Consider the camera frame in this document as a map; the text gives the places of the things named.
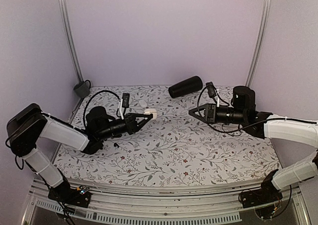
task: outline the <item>robotic arm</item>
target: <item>robotic arm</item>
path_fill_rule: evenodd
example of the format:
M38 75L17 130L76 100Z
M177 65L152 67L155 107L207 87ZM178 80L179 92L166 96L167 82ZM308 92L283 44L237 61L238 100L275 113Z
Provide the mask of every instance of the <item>robotic arm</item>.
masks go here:
M7 141L11 151L43 178L50 188L50 199L87 208L91 197L88 188L72 189L66 177L37 148L38 138L48 138L83 153L94 154L102 149L104 140L126 132L134 134L151 118L152 114L128 113L123 119L115 119L107 115L105 108L98 106L87 114L87 127L83 131L42 112L33 103L8 122Z
M213 84L207 83L206 88L210 98L218 96ZM231 133L215 129L214 123L233 123L242 125L241 129L257 138L277 138L305 143L318 149L318 121L304 121L273 115L269 112L255 110L255 92L245 86L233 89L231 105L204 104L191 109L189 114L207 123L220 133ZM282 199L280 190L296 182L303 182L318 175L318 152L283 169L270 172L261 183L261 189L242 192L240 201L244 208L258 206Z

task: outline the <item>metal pole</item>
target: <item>metal pole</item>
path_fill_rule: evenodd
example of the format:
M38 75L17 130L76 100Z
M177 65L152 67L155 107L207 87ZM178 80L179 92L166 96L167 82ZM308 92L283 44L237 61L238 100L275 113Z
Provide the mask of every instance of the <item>metal pole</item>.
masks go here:
M72 57L73 65L74 65L74 70L78 78L78 81L80 82L80 81L83 81L83 76L81 74L80 64L76 54L75 45L74 45L74 41L72 37L70 20L69 20L68 10L66 6L66 0L59 0L59 4L60 4L62 20L63 20L63 24L64 24L64 28L65 28L65 32L66 32L66 36L67 36L67 40L69 44L69 49L71 52L71 57Z
M270 3L271 3L271 0L264 0L263 13L262 13L261 24L259 27L257 42L256 42L256 46L254 49L252 62L251 62L250 68L249 68L247 80L245 83L245 86L247 86L247 87L251 87L251 84L252 84L252 81L254 78L254 74L256 71L256 66L257 66L259 55L260 55L260 50L261 50L263 38L265 35L265 28L266 28L266 24L267 24L267 20L268 20L268 16L269 16Z

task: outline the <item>white wall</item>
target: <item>white wall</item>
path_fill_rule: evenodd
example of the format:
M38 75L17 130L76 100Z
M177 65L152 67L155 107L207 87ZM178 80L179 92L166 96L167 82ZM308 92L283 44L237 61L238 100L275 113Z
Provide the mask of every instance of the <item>white wall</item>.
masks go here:
M8 120L32 102L61 119L76 96L58 0L0 0L0 224L20 223L33 174L20 171L4 145ZM40 145L52 155L53 143Z
M67 0L94 85L244 84L263 0Z
M252 88L258 110L318 120L318 0L272 0ZM273 141L283 166L314 149ZM300 184L312 223L318 224L318 178Z

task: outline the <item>floral pattern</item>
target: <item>floral pattern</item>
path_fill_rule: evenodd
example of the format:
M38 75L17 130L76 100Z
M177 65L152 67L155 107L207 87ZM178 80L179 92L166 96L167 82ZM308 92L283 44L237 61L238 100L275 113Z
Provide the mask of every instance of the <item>floral pattern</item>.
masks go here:
M135 186L193 186L264 178L280 167L269 139L254 138L245 132L237 137L220 134L189 116L188 110L196 106L199 93L172 99L167 86L112 86L94 87L90 95L103 89L119 96L129 92L129 112L142 113L142 99L158 111L158 118L134 135L107 140L104 148L93 155L62 145L55 165L66 177ZM219 87L219 94L230 101L232 89ZM83 128L87 101L88 98L83 101L73 120L76 127ZM208 101L204 93L200 104ZM118 100L112 94L102 93L91 102L87 112L97 105L114 116Z

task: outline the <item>vent grille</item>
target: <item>vent grille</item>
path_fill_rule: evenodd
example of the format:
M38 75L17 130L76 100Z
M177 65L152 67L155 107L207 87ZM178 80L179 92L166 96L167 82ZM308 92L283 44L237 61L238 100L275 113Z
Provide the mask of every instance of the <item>vent grille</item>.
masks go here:
M54 202L48 202L39 199L37 201L37 206L56 213L63 213L62 208ZM186 219L139 219L86 211L86 214L83 215L83 217L77 215L74 215L73 217L108 225L222 225L242 221L242 219L240 219L239 213Z

